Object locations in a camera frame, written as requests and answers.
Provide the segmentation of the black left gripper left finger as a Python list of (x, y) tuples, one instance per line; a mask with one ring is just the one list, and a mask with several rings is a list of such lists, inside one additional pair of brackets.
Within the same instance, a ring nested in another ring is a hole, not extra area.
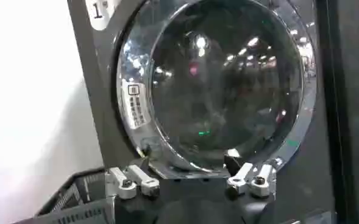
[(125, 169), (111, 167), (105, 171), (106, 194), (117, 196), (122, 200), (135, 198), (137, 192), (147, 198), (160, 195), (160, 182), (148, 174), (151, 148), (142, 149), (144, 157), (132, 161)]

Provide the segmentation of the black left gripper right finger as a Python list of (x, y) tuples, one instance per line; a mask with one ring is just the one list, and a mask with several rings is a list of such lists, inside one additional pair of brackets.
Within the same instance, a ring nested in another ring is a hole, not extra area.
[(276, 169), (271, 164), (240, 164), (237, 157), (225, 154), (224, 165), (230, 174), (226, 179), (225, 189), (225, 194), (229, 198), (250, 194), (254, 198), (276, 199)]

